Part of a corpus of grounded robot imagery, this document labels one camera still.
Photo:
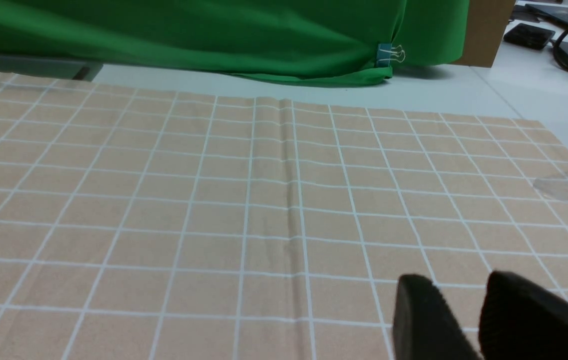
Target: cardboard box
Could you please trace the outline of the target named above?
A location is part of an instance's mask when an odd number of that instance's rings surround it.
[[[515,0],[470,0],[464,53],[453,64],[490,68]]]

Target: green backdrop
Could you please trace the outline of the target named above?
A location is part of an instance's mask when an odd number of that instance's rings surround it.
[[[270,82],[373,85],[445,64],[468,0],[0,0],[0,53],[215,71]],[[375,67],[377,46],[402,63]]]

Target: green fabric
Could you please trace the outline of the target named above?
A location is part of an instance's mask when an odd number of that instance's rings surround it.
[[[379,84],[461,56],[468,0],[0,0],[0,53],[215,71],[268,82]]]

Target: smartphone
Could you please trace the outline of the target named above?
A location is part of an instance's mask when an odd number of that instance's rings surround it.
[[[553,35],[555,35],[553,30],[542,29],[527,23],[518,23],[509,32],[506,32],[504,41],[534,50],[542,50]]]

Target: grid tablecloth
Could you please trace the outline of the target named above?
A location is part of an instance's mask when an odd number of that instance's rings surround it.
[[[387,360],[400,274],[476,338],[491,269],[568,300],[537,121],[0,73],[0,359]]]

